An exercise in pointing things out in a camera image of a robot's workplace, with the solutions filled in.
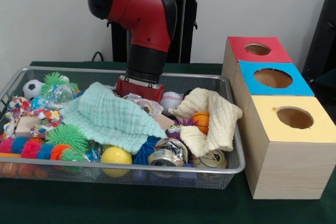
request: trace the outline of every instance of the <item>wire mesh basket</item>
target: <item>wire mesh basket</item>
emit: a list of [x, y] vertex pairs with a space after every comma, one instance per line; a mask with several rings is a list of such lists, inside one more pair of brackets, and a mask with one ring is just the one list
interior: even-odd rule
[[[87, 89], [98, 81], [104, 85], [114, 86], [123, 71], [96, 69], [69, 69], [28, 67], [19, 70], [0, 93], [0, 129], [6, 124], [4, 114], [12, 95], [23, 95], [23, 85], [33, 79], [43, 81], [44, 76], [52, 71], [66, 75], [71, 82], [77, 83], [81, 90]], [[160, 83], [165, 89], [176, 93], [185, 93], [195, 88], [217, 91], [228, 101], [233, 102], [228, 82], [220, 76], [205, 76], [196, 74], [163, 74]], [[103, 163], [81, 163], [51, 161], [41, 159], [0, 157], [0, 177], [14, 177], [25, 179], [44, 179], [67, 182], [113, 183], [128, 185], [159, 185], [192, 188], [224, 189], [233, 176], [245, 168], [245, 158], [238, 126], [234, 135], [234, 150], [225, 152], [226, 169], [200, 167], [164, 167], [151, 165], [120, 165]], [[24, 176], [6, 173], [9, 168], [25, 169]], [[104, 172], [108, 169], [120, 177], [110, 177]]]

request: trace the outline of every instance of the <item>yellow box top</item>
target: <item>yellow box top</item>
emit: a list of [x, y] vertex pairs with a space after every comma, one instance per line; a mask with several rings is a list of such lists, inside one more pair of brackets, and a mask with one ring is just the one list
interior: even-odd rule
[[336, 126], [315, 97], [251, 97], [270, 141], [336, 143]]

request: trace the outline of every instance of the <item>stacked boxes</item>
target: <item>stacked boxes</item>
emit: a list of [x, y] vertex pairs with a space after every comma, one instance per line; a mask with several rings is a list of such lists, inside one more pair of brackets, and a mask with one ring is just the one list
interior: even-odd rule
[[336, 164], [336, 126], [277, 38], [229, 37], [222, 76], [254, 199], [318, 199]]

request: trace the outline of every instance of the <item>cream towel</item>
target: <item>cream towel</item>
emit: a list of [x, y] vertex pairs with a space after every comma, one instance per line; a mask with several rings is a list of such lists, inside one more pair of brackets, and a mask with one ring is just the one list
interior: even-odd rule
[[236, 122], [242, 118], [243, 111], [217, 92], [196, 88], [185, 97], [176, 110], [168, 111], [180, 121], [188, 120], [199, 111], [207, 111], [210, 114], [207, 136], [195, 126], [181, 128], [181, 140], [196, 157], [204, 156], [215, 149], [227, 152], [233, 150]]

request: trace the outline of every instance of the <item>table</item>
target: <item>table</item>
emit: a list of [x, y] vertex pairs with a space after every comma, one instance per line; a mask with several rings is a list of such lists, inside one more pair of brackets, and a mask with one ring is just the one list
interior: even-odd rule
[[[125, 69], [118, 62], [32, 65]], [[221, 68], [167, 64], [165, 72], [220, 74]], [[225, 190], [23, 179], [0, 179], [0, 186], [1, 218], [8, 223], [336, 223], [336, 170], [320, 200], [253, 200], [244, 172]]]

